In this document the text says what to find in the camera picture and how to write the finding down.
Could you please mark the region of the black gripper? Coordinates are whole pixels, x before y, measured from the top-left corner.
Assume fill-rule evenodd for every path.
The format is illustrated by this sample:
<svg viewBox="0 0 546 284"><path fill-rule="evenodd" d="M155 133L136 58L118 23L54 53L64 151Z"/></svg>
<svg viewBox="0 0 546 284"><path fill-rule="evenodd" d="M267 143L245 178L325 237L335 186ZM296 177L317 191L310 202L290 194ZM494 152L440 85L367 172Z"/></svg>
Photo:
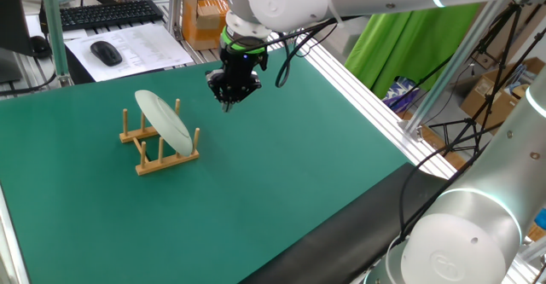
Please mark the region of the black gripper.
<svg viewBox="0 0 546 284"><path fill-rule="evenodd" d="M239 51L225 47L220 51L222 69L206 73L206 81L222 110L228 113L233 103L241 102L255 90L261 88L256 66L267 68L268 54L265 50Z"/></svg>

